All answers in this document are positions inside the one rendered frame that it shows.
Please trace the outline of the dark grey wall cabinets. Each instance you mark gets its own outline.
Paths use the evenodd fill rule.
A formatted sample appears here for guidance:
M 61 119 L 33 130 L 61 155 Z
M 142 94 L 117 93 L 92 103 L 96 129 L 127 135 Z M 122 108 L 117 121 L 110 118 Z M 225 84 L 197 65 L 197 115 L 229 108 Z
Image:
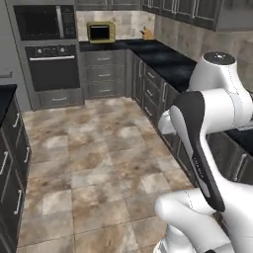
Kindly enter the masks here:
M 79 11 L 145 11 L 216 32 L 253 31 L 253 0 L 75 0 Z

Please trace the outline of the dark grey corner base cabinets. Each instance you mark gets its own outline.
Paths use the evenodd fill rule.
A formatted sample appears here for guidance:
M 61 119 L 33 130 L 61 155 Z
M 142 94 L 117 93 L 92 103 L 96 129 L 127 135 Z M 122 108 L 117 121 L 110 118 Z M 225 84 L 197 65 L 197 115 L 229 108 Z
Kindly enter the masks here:
M 109 65 L 110 56 L 126 53 L 126 64 L 132 73 L 132 98 L 155 127 L 178 94 L 187 90 L 196 66 L 193 59 L 158 41 L 81 42 L 79 48 L 89 67 Z M 253 129 L 212 133 L 207 140 L 222 176 L 253 185 Z

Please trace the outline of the dark grey island cabinets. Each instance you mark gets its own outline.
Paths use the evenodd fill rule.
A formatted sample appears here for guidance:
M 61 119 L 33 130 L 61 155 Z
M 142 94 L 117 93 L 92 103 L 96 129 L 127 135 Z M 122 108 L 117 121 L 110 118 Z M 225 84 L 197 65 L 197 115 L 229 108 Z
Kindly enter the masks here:
M 16 90 L 0 85 L 0 253 L 16 253 L 31 160 Z

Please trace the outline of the yellow toaster oven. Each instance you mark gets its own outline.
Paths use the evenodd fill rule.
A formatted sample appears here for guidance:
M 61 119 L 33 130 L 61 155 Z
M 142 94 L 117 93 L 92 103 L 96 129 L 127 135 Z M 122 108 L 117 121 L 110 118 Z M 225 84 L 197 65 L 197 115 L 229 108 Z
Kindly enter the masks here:
M 116 41 L 116 25 L 113 22 L 88 22 L 87 37 L 90 43 L 113 43 Z

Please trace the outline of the wooden knife block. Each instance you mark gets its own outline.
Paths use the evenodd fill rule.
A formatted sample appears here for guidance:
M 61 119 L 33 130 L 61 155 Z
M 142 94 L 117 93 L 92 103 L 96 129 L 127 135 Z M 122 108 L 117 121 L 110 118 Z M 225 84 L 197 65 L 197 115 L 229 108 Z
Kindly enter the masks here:
M 151 41 L 154 39 L 154 35 L 153 35 L 152 31 L 150 29 L 148 29 L 147 27 L 143 27 L 143 29 L 140 32 L 142 34 L 142 38 L 145 41 Z

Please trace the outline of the grey tall oven housing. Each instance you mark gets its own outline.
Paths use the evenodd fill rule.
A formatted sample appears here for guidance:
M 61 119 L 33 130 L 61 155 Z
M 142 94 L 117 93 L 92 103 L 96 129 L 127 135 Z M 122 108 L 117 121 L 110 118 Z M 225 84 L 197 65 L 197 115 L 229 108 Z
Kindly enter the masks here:
M 81 105 L 84 103 L 83 88 L 81 83 L 80 73 L 80 53 L 78 52 L 78 32 L 77 32 L 77 20 L 76 20 L 76 8 L 74 0 L 6 0 L 9 17 L 12 28 L 14 30 L 14 37 L 18 48 L 18 54 L 21 60 L 21 66 L 25 78 L 26 88 L 31 104 L 31 108 L 36 110 L 68 107 L 74 105 Z M 76 38 L 67 40 L 46 40 L 46 41 L 22 41 L 19 33 L 19 28 L 16 21 L 14 12 L 15 5 L 73 5 L 75 13 L 75 26 L 76 26 Z M 76 46 L 77 64 L 79 72 L 80 87 L 74 89 L 59 89 L 36 92 L 33 85 L 31 71 L 26 55 L 26 46 L 38 46 L 38 45 L 55 45 L 55 44 L 74 44 Z

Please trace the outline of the black built-in microwave oven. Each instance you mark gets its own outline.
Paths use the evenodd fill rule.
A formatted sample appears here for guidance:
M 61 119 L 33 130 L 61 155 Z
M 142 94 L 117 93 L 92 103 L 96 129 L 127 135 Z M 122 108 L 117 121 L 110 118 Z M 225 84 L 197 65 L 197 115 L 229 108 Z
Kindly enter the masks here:
M 76 38 L 73 5 L 15 5 L 14 12 L 22 41 Z

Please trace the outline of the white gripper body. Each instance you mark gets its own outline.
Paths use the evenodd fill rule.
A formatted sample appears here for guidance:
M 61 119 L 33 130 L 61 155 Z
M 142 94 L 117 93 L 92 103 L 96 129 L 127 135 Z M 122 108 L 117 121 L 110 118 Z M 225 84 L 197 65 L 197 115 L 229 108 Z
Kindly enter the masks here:
M 170 118 L 170 111 L 165 111 L 159 121 L 158 121 L 158 129 L 162 134 L 175 134 L 176 130 L 174 129 L 171 118 Z

